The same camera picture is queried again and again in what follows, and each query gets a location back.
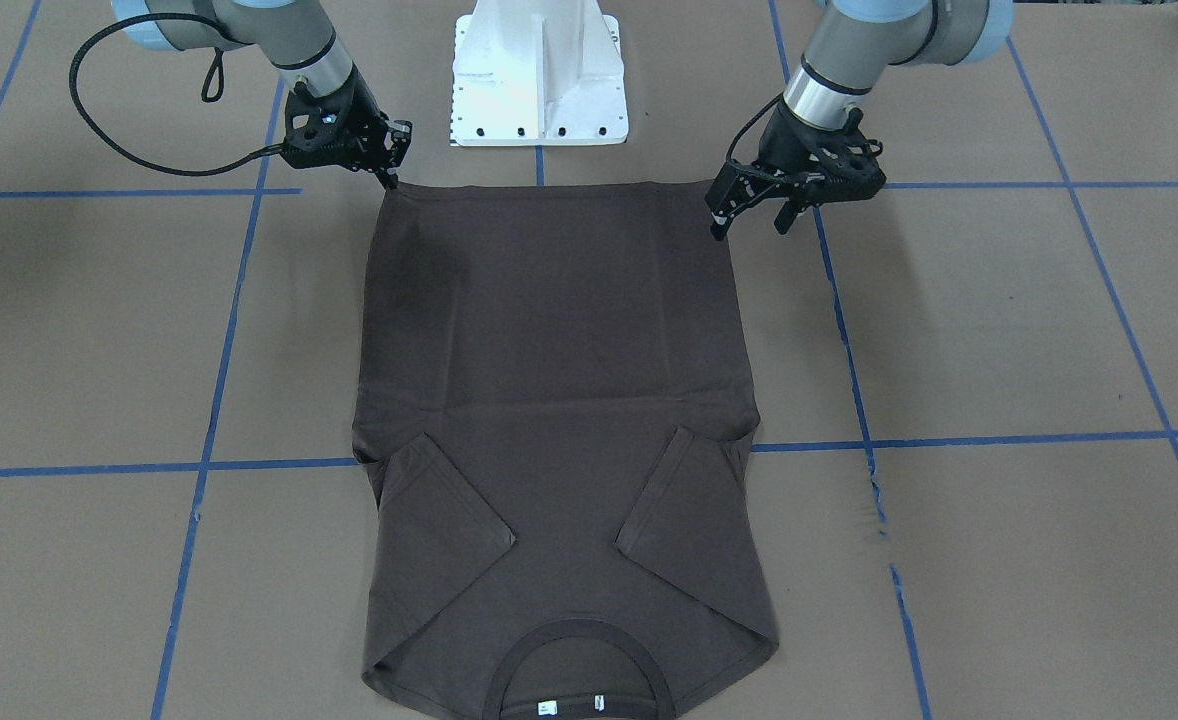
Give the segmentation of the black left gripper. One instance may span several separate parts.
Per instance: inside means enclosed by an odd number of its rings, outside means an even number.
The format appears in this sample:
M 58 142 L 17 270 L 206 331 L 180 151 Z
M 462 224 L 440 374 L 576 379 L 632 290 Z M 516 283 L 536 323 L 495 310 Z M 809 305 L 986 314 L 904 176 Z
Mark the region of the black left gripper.
M 741 138 L 761 118 L 767 119 L 757 156 L 749 163 L 735 159 Z M 849 108 L 839 128 L 816 128 L 801 123 L 785 104 L 768 104 L 732 138 L 727 165 L 704 192 L 712 211 L 712 237 L 724 242 L 741 209 L 757 202 L 785 199 L 773 219 L 780 236 L 789 233 L 799 214 L 828 202 L 872 199 L 887 181 L 878 164 L 884 150 L 876 138 L 863 136 L 862 108 Z

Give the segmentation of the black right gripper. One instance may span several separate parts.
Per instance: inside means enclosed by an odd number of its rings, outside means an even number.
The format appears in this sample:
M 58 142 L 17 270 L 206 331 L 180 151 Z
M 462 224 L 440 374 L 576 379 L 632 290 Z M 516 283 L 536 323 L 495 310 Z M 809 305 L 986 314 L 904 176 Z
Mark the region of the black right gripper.
M 380 186 L 398 187 L 398 167 L 412 140 L 412 124 L 391 120 L 359 72 L 327 95 L 297 79 L 284 101 L 282 156 L 292 169 L 343 167 L 377 173 Z

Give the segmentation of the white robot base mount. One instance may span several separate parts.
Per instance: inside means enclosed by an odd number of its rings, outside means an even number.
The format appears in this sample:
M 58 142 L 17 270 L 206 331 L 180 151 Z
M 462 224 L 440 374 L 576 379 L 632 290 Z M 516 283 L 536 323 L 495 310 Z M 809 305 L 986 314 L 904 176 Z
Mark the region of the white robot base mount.
M 454 146 L 627 141 L 620 24 L 597 1 L 479 1 L 454 41 Z

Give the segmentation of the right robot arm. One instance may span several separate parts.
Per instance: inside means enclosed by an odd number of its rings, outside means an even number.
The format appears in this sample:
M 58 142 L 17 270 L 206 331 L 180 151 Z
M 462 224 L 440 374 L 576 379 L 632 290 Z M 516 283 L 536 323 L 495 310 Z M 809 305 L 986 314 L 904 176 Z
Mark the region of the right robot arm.
M 254 159 L 279 156 L 292 169 L 342 167 L 397 186 L 397 170 L 412 138 L 408 120 L 379 108 L 350 51 L 319 1 L 114 1 L 115 22 L 78 49 L 70 82 L 95 42 L 123 31 L 146 49 L 183 53 L 213 49 L 201 100 L 223 95 L 223 57 L 259 47 L 284 82 L 284 137 L 218 169 L 183 170 L 145 161 L 112 143 L 118 154 L 158 172 L 205 177 L 231 172 Z

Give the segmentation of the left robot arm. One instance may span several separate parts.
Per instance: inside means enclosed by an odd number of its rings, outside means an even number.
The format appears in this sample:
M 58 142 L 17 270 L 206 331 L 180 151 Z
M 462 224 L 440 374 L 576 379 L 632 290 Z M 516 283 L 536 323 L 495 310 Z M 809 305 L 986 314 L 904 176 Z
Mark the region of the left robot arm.
M 1010 1 L 827 1 L 785 91 L 757 111 L 765 123 L 752 161 L 726 152 L 704 204 L 712 236 L 777 199 L 785 235 L 805 210 L 863 202 L 886 181 L 881 143 L 862 132 L 863 101 L 891 67 L 981 61 L 1008 40 Z

